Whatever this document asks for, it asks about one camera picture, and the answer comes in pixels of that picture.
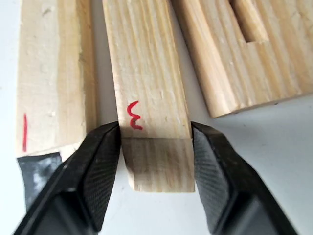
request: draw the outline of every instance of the white background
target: white background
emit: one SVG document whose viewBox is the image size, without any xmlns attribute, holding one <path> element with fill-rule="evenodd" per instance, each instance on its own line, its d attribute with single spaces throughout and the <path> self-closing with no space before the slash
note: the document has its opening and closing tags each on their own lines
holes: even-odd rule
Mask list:
<svg viewBox="0 0 313 235">
<path fill-rule="evenodd" d="M 11 234 L 24 216 L 22 175 L 14 157 L 15 94 L 20 21 L 18 0 L 0 3 L 0 233 Z M 102 4 L 93 0 L 102 123 L 117 120 Z M 301 235 L 313 234 L 313 96 L 211 120 L 176 24 L 182 75 L 192 121 L 224 132 L 261 175 Z M 207 235 L 198 193 L 133 192 L 120 158 L 101 234 Z"/>
</svg>

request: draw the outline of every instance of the red handwritten number 1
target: red handwritten number 1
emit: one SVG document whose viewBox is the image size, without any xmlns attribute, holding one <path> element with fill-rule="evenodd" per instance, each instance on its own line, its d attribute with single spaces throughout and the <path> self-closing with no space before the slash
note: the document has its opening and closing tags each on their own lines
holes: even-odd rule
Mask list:
<svg viewBox="0 0 313 235">
<path fill-rule="evenodd" d="M 27 152 L 27 115 L 24 114 L 23 152 Z"/>
<path fill-rule="evenodd" d="M 139 101 L 137 100 L 137 101 L 131 103 L 131 104 L 127 107 L 127 113 L 128 113 L 130 116 L 133 117 L 132 120 L 131 120 L 131 127 L 132 127 L 133 129 L 142 130 L 142 129 L 143 129 L 142 126 L 136 125 L 136 121 L 139 120 L 139 119 L 141 118 L 141 116 L 138 115 L 138 114 L 133 114 L 133 113 L 132 113 L 132 108 L 133 108 L 133 106 L 135 106 L 138 102 L 139 102 Z"/>
</svg>

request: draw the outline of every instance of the rectangular hole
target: rectangular hole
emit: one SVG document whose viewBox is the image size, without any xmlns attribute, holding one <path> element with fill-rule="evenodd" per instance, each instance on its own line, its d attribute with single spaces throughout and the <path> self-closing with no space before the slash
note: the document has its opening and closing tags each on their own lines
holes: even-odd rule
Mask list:
<svg viewBox="0 0 313 235">
<path fill-rule="evenodd" d="M 229 3 L 247 43 L 268 41 L 268 34 L 252 1 L 229 0 Z"/>
</svg>

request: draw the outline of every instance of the wooden stick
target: wooden stick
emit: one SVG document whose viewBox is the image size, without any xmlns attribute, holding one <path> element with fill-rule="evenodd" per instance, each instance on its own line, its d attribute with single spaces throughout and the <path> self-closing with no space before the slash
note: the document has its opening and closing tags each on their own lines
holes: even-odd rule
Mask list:
<svg viewBox="0 0 313 235">
<path fill-rule="evenodd" d="M 97 126 L 90 0 L 23 0 L 21 12 L 17 155 L 78 146 Z"/>
<path fill-rule="evenodd" d="M 172 0 L 212 117 L 313 91 L 309 0 Z"/>
<path fill-rule="evenodd" d="M 103 0 L 122 149 L 139 191 L 194 191 L 191 127 L 167 0 Z"/>
</svg>

